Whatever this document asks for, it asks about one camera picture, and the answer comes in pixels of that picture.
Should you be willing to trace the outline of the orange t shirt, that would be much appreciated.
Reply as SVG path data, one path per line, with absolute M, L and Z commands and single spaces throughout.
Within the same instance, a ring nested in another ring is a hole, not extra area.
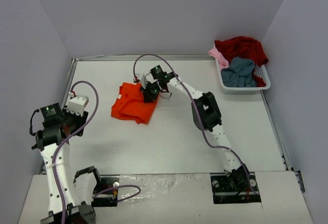
M 120 120 L 134 120 L 137 124 L 148 124 L 157 106 L 158 98 L 150 103 L 144 102 L 141 84 L 123 82 L 119 94 L 111 107 L 111 116 Z

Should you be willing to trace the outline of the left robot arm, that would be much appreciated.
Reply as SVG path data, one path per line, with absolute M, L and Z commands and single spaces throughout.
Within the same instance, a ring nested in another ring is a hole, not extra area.
M 73 183 L 69 164 L 70 144 L 73 136 L 83 136 L 88 123 L 88 112 L 72 114 L 58 103 L 37 109 L 44 118 L 43 129 L 30 131 L 36 143 L 47 173 L 49 188 L 48 217 L 41 223 L 91 223 L 95 211 L 82 200 Z

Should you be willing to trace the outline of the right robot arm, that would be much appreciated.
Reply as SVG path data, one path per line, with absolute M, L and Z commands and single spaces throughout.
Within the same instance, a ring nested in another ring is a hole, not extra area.
M 195 126 L 202 132 L 208 146 L 216 149 L 219 154 L 229 187 L 238 190 L 245 185 L 250 173 L 232 149 L 223 128 L 219 106 L 212 92 L 205 93 L 193 88 L 174 72 L 164 72 L 159 65 L 151 69 L 148 74 L 143 74 L 139 82 L 146 103 L 154 102 L 162 92 L 170 92 L 170 87 L 185 94 L 191 101 Z

